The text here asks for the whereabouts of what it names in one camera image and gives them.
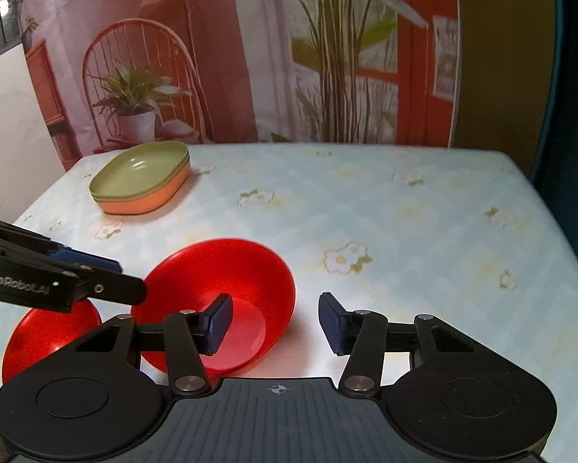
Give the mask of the printed room scene backdrop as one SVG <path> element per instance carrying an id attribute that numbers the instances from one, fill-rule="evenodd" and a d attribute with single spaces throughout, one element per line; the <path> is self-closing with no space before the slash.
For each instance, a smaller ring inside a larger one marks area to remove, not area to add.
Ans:
<path id="1" fill-rule="evenodd" d="M 2 0 L 65 166 L 139 142 L 448 146 L 458 0 Z"/>

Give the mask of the red plastic bowl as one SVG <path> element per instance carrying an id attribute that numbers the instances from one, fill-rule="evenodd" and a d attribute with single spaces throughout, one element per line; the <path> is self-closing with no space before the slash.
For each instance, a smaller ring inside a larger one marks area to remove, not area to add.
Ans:
<path id="1" fill-rule="evenodd" d="M 2 359 L 2 382 L 8 382 L 101 324 L 98 310 L 88 300 L 73 304 L 70 313 L 31 309 L 8 340 Z"/>
<path id="2" fill-rule="evenodd" d="M 221 294 L 233 298 L 233 321 L 218 352 L 202 358 L 211 377 L 266 354 L 287 329 L 296 300 L 287 264 L 265 246 L 238 238 L 205 240 L 178 251 L 152 269 L 145 286 L 145 302 L 131 308 L 138 324 L 156 324 L 185 309 L 202 311 Z"/>

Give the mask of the floral checked tablecloth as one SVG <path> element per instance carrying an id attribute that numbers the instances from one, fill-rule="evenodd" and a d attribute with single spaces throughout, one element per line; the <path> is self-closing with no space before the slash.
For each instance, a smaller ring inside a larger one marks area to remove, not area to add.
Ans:
<path id="1" fill-rule="evenodd" d="M 285 415 L 322 417 L 293 400 L 300 376 L 337 379 L 317 318 L 320 294 L 392 321 L 434 316 L 545 382 L 558 418 L 543 456 L 578 462 L 578 260 L 514 162 L 462 149 L 314 144 L 198 145 L 193 172 L 165 205 L 142 215 L 105 214 L 89 191 L 110 154 L 82 159 L 18 218 L 20 227 L 110 257 L 145 277 L 161 261 L 212 238 L 244 238 L 289 267 L 296 303 L 280 340 L 234 372 L 233 386 L 262 377 L 253 402 L 216 407 L 194 427 L 197 448 L 172 458 L 210 460 L 233 444 L 244 462 L 295 462 L 312 446 L 352 462 L 351 440 L 309 426 L 283 435 Z"/>

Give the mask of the orange square plate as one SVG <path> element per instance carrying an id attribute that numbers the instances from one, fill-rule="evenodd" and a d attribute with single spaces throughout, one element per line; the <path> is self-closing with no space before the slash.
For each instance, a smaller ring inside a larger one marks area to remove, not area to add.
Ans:
<path id="1" fill-rule="evenodd" d="M 190 175 L 190 163 L 182 164 L 164 183 L 132 199 L 95 199 L 102 211 L 113 215 L 138 215 L 152 212 L 167 203 Z"/>

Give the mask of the small green square plate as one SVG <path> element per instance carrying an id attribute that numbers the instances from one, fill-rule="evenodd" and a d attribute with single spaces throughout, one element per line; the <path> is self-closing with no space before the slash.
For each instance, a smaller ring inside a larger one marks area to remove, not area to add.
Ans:
<path id="1" fill-rule="evenodd" d="M 180 141 L 138 144 L 109 161 L 90 181 L 91 196 L 100 201 L 138 198 L 157 188 L 189 163 Z"/>

